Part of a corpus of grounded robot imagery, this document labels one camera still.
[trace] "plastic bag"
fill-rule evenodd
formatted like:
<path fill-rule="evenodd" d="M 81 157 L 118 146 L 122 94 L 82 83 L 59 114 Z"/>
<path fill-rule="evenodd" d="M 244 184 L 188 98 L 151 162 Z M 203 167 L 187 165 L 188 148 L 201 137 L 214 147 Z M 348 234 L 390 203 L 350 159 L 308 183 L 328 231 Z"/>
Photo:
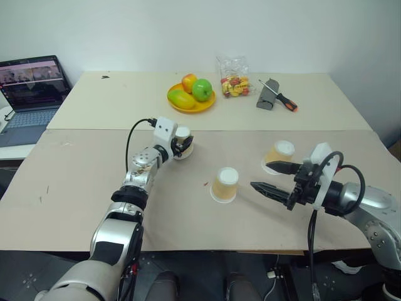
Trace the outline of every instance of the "plastic bag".
<path fill-rule="evenodd" d="M 248 64 L 245 56 L 217 57 L 222 93 L 225 97 L 249 94 Z"/>

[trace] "table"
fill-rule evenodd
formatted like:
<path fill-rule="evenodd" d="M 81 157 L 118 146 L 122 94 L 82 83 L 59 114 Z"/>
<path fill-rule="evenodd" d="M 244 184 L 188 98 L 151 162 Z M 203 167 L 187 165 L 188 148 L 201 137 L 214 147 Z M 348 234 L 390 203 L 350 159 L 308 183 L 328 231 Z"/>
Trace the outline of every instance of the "table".
<path fill-rule="evenodd" d="M 127 130 L 47 130 L 15 175 L 0 201 L 0 249 L 88 251 L 110 196 L 125 175 Z M 295 144 L 294 161 L 319 142 L 344 152 L 367 184 L 400 200 L 401 167 L 371 130 L 349 131 L 195 131 L 193 154 L 162 166 L 145 210 L 143 251 L 155 250 L 307 250 L 311 206 L 288 211 L 249 185 L 266 181 L 285 190 L 291 176 L 261 169 L 264 153 L 276 140 Z M 152 140 L 134 133 L 130 153 Z M 239 171 L 239 192 L 231 204 L 209 195 L 218 168 Z M 356 181 L 342 171 L 337 181 Z M 349 222 L 319 212 L 317 250 L 369 248 Z"/>
<path fill-rule="evenodd" d="M 7 125 L 7 121 L 5 121 L 3 117 L 11 112 L 11 110 L 12 108 L 10 106 L 0 109 L 0 132 Z M 0 147 L 0 161 L 23 160 L 28 156 L 34 146 L 34 144 L 27 144 Z"/>
<path fill-rule="evenodd" d="M 252 73 L 254 89 L 246 97 L 225 98 L 216 73 L 207 78 L 216 103 L 202 114 L 183 114 L 167 102 L 168 89 L 181 81 L 180 72 L 88 71 L 82 74 L 48 129 L 130 129 L 142 118 L 164 116 L 191 130 L 371 130 L 343 92 L 324 73 Z M 273 78 L 280 92 L 294 100 L 296 113 L 277 103 L 272 111 L 256 107 L 261 84 Z M 149 129 L 140 125 L 138 129 Z"/>

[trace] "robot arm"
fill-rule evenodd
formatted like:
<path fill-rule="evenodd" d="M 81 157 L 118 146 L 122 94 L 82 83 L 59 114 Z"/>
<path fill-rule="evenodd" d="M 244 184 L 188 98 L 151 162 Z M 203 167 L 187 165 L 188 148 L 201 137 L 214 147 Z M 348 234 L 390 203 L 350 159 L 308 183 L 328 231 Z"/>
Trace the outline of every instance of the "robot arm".
<path fill-rule="evenodd" d="M 93 235 L 90 258 L 74 265 L 35 301 L 114 301 L 123 277 L 129 274 L 132 280 L 128 289 L 133 293 L 142 246 L 143 211 L 152 183 L 161 165 L 174 156 L 180 157 L 192 143 L 193 136 L 178 143 L 176 130 L 175 122 L 163 117 L 157 120 L 152 146 L 133 157 L 122 187 L 113 193 L 114 203 Z"/>
<path fill-rule="evenodd" d="M 332 156 L 325 161 L 329 154 L 334 153 L 339 155 L 340 160 Z M 360 184 L 343 185 L 332 181 L 337 166 L 342 165 L 342 159 L 342 154 L 331 152 L 328 144 L 319 144 L 303 164 L 281 161 L 266 164 L 283 174 L 295 175 L 296 184 L 291 193 L 264 182 L 251 182 L 251 186 L 266 197 L 283 203 L 289 210 L 296 203 L 310 203 L 314 209 L 323 207 L 326 213 L 342 216 L 358 227 L 371 245 L 378 263 L 384 267 L 386 282 L 383 291 L 392 296 L 390 300 L 399 300 L 393 298 L 401 297 L 401 219 L 398 203 L 385 191 L 370 186 L 365 189 L 364 181 L 363 189 Z M 361 193 L 362 201 L 354 209 Z"/>

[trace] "laptop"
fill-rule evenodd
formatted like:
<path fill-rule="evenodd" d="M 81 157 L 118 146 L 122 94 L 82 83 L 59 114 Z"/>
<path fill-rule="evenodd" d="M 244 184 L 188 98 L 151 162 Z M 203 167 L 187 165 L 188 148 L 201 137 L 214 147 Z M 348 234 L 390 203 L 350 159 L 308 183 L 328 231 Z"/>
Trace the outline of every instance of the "laptop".
<path fill-rule="evenodd" d="M 70 92 L 55 55 L 0 63 L 0 91 L 14 110 L 0 147 L 35 144 Z"/>

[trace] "green apple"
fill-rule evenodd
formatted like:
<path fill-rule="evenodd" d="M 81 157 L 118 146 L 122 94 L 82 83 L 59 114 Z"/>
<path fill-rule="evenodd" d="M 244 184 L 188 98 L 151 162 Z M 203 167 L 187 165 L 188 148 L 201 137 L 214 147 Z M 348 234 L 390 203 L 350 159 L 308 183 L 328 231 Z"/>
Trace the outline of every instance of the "green apple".
<path fill-rule="evenodd" d="M 198 102 L 205 102 L 212 95 L 212 85 L 208 80 L 200 78 L 192 85 L 192 95 Z"/>

